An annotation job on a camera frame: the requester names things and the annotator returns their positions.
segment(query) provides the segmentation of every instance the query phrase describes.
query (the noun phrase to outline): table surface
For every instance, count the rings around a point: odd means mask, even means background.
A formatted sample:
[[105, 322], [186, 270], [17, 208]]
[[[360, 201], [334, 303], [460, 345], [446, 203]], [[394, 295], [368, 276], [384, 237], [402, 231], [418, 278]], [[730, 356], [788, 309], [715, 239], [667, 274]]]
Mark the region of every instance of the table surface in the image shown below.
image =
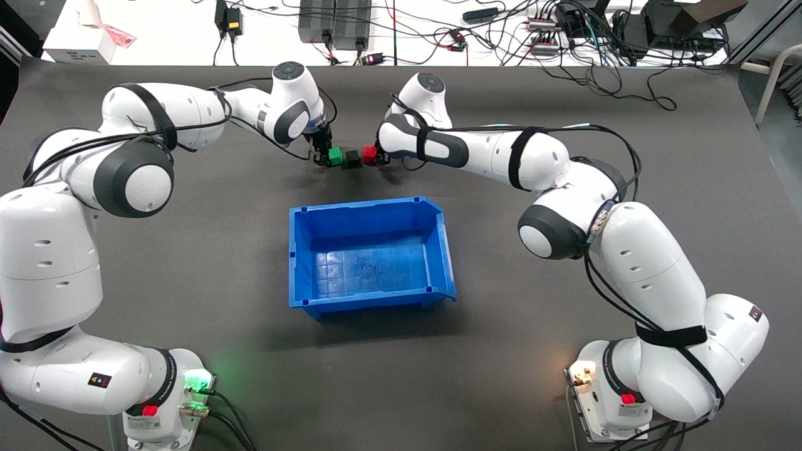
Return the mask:
[[[26, 59], [0, 127], [0, 192], [21, 184], [28, 156], [48, 132], [96, 128], [112, 85], [207, 87], [264, 71]], [[334, 142], [353, 147], [372, 142], [390, 92], [415, 73], [311, 71], [339, 106]], [[652, 72], [622, 74], [634, 89]], [[679, 104], [678, 111], [664, 112], [523, 68], [436, 73], [448, 86], [455, 125], [589, 121], [632, 143], [644, 164], [641, 200], [673, 231], [708, 294], [750, 299], [772, 325], [762, 353], [727, 395], [727, 407], [711, 425], [689, 433], [683, 449], [798, 449], [802, 256], [796, 243], [802, 230], [735, 76], [681, 68], [660, 75], [658, 84]], [[561, 138], [574, 156], [629, 168], [614, 138], [589, 132]], [[395, 165], [319, 169], [236, 127], [213, 148], [175, 157], [176, 188], [163, 212], [146, 220], [101, 218], [105, 299], [82, 324], [87, 333], [196, 351], [263, 449], [573, 448], [562, 368], [589, 341], [632, 336], [634, 329], [594, 294], [580, 262], [541, 260], [520, 244], [516, 223], [533, 201], [530, 194], [436, 165], [415, 173]], [[323, 323], [287, 306], [291, 207], [408, 196], [427, 196], [444, 210], [457, 303], [431, 311], [356, 311]], [[107, 445], [102, 417], [35, 409]], [[0, 448], [55, 448], [8, 409], [0, 408], [0, 423]], [[203, 424], [197, 450], [236, 448], [221, 425]], [[581, 448], [609, 446], [583, 442]]]
[[[67, 0], [59, 16], [56, 27], [78, 27], [75, 13], [75, 0]], [[681, 0], [683, 2], [696, 2], [698, 0]], [[162, 66], [211, 66], [214, 52], [220, 42], [219, 33], [214, 26], [213, 18], [216, 3], [213, 0], [201, 1], [197, 4], [190, 0], [137, 0], [136, 2], [121, 2], [120, 0], [95, 0], [100, 12], [101, 20], [111, 26], [123, 30], [137, 37], [137, 40], [128, 49], [117, 47], [111, 59], [112, 65], [162, 65]], [[505, 2], [510, 9], [516, 2]], [[546, 0], [534, 2], [529, 8], [530, 14], [535, 14], [538, 8], [545, 7]], [[646, 0], [612, 0], [608, 5], [608, 18], [616, 10], [632, 9], [638, 14]], [[284, 61], [298, 61], [307, 66], [326, 66], [328, 61], [316, 50], [325, 50], [322, 44], [303, 43], [298, 38], [298, 5], [300, 0], [244, 0], [244, 5], [253, 9], [276, 6], [276, 10], [259, 12], [241, 8], [244, 34], [236, 41], [237, 62], [242, 66], [275, 66]], [[394, 55], [393, 39], [393, 0], [373, 0], [371, 11], [371, 39], [367, 53], [383, 52], [385, 55]], [[395, 29], [397, 51], [395, 56], [409, 62], [421, 63], [427, 59], [430, 66], [499, 66], [508, 59], [504, 50], [490, 51], [482, 47], [475, 38], [468, 38], [468, 49], [465, 52], [453, 52], [446, 49], [436, 49], [426, 39], [416, 36], [419, 33], [431, 34], [438, 28], [446, 26], [456, 28], [468, 26], [461, 22], [462, 14], [469, 10], [481, 9], [484, 6], [473, 0], [405, 0], [396, 3]], [[154, 23], [154, 16], [160, 18]], [[484, 35], [489, 31], [489, 37], [498, 43], [501, 49], [508, 49], [516, 55], [525, 56], [525, 49], [520, 49], [520, 42], [530, 35], [521, 23], [526, 19], [526, 13], [521, 12], [507, 23], [495, 22], [490, 26], [476, 28], [476, 32]], [[562, 47], [567, 47], [568, 39], [565, 33], [560, 32], [559, 41]], [[231, 43], [226, 37], [220, 46], [217, 56], [218, 66], [234, 65]], [[334, 56], [341, 61], [353, 61], [355, 51], [334, 51]], [[693, 64], [690, 52], [652, 50], [638, 61], [639, 66], [653, 67], [670, 64]], [[705, 60], [706, 65], [718, 64], [726, 58], [722, 49], [716, 55]], [[576, 48], [576, 57], [570, 53], [564, 57], [529, 57], [529, 59], [512, 57], [505, 65], [521, 66], [589, 66], [618, 64], [612, 57], [603, 62], [599, 53], [592, 45]], [[383, 64], [391, 66], [392, 61]]]

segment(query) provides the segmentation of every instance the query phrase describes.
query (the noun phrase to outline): glowing green indicator light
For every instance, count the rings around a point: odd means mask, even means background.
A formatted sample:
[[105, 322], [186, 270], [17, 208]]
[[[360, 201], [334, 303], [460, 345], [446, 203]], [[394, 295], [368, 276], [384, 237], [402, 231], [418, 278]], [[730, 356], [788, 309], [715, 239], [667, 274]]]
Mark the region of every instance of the glowing green indicator light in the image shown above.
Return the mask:
[[212, 373], [203, 368], [189, 370], [184, 374], [184, 388], [201, 390], [212, 384]]

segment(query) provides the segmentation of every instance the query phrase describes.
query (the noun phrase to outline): white box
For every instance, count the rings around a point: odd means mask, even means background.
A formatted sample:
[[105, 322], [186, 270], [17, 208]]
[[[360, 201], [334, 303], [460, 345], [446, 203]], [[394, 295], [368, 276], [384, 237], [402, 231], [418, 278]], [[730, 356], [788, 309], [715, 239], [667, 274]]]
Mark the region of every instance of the white box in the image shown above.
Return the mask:
[[44, 51], [60, 63], [110, 64], [116, 47], [105, 30], [56, 27], [47, 35]]

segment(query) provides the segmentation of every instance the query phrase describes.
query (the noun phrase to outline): blue container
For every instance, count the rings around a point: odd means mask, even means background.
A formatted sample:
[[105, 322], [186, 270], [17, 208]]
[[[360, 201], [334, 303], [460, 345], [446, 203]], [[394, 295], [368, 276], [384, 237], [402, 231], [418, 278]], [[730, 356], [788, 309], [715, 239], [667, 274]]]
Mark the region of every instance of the blue container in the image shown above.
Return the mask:
[[443, 210], [426, 197], [290, 210], [290, 307], [321, 313], [456, 301]]

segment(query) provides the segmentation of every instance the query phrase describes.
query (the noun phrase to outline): red button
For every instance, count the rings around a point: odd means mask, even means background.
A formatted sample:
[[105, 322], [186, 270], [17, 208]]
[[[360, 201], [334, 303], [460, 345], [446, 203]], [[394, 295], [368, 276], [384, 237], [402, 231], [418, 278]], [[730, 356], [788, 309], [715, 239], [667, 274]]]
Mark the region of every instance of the red button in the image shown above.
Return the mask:
[[370, 165], [374, 162], [378, 154], [379, 150], [376, 146], [367, 145], [362, 148], [362, 161]]
[[144, 416], [155, 416], [156, 413], [159, 411], [159, 407], [155, 405], [146, 405], [142, 408], [142, 415]]
[[632, 393], [624, 393], [621, 395], [621, 402], [624, 403], [624, 405], [635, 404], [635, 395]]

